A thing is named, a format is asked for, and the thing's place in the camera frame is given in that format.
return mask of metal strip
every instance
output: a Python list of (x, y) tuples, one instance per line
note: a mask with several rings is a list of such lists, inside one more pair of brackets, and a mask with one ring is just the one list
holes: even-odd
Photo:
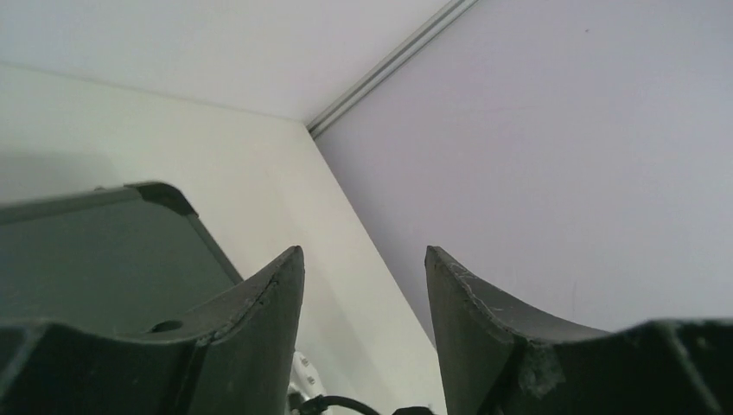
[(374, 88), (386, 80), (390, 75), (417, 54), (425, 45), (430, 43), (440, 32), (447, 28), (478, 0), (451, 0), (440, 9), (415, 33), (410, 35), (396, 49), (369, 73), (343, 93), (333, 104), (329, 105), (321, 114), (308, 124), (308, 131), (313, 139), (317, 139), (331, 124), (350, 110), (356, 103), (366, 97)]

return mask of black cable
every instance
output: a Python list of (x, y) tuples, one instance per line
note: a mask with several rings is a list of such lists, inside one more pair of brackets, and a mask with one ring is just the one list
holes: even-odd
[(346, 398), (343, 396), (323, 396), (318, 395), (313, 399), (306, 400), (299, 408), (300, 415), (318, 415), (328, 409), (329, 406), (341, 406), (348, 408), (363, 415), (379, 415), (374, 409), (368, 405), (364, 405), (358, 400)]

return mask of white wall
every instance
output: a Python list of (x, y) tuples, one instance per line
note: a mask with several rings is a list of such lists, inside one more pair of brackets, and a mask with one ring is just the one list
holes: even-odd
[(147, 180), (243, 276), (303, 247), (297, 347), (329, 392), (444, 413), (435, 350), (302, 124), (0, 65), (1, 202)]
[(731, 22), (482, 1), (319, 138), (423, 325), (428, 244), (602, 329), (733, 315)]
[(0, 61), (309, 122), (448, 0), (3, 0)]

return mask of black corner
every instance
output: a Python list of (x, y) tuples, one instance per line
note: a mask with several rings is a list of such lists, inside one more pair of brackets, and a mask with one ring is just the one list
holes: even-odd
[(190, 214), (198, 216), (194, 207), (186, 200), (186, 196), (175, 186), (163, 182), (142, 182), (125, 186), (137, 190), (144, 201), (168, 208), (181, 216)]

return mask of white partition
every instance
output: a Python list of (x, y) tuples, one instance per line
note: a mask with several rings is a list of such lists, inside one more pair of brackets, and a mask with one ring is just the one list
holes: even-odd
[(731, 22), (483, 0), (318, 138), (427, 330), (428, 244), (601, 329), (733, 316)]
[(330, 393), (445, 413), (435, 350), (302, 124), (0, 65), (0, 201), (147, 180), (243, 276), (303, 247), (297, 347)]

